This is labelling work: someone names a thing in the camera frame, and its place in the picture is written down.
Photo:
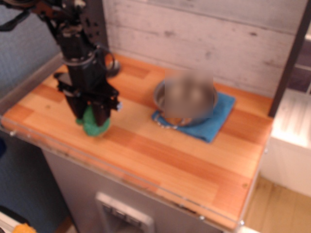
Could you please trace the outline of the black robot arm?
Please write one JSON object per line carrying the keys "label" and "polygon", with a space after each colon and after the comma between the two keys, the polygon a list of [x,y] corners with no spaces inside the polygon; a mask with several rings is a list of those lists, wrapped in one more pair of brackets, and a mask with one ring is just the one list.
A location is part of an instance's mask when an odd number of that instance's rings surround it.
{"label": "black robot arm", "polygon": [[102,3],[90,0],[2,0],[1,5],[20,14],[2,24],[2,32],[12,31],[31,13],[46,23],[68,68],[55,73],[62,92],[77,120],[92,110],[95,123],[104,125],[112,110],[120,108],[119,92],[109,82],[121,69],[108,48]]}

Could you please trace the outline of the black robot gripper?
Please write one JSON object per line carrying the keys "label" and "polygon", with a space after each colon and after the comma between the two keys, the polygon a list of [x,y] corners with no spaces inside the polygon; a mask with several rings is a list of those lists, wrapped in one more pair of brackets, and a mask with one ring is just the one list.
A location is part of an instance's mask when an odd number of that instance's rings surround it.
{"label": "black robot gripper", "polygon": [[96,54],[85,58],[62,57],[68,72],[57,72],[58,90],[63,92],[77,119],[82,119],[91,104],[97,126],[110,118],[110,109],[120,110],[119,92],[107,81],[104,59]]}

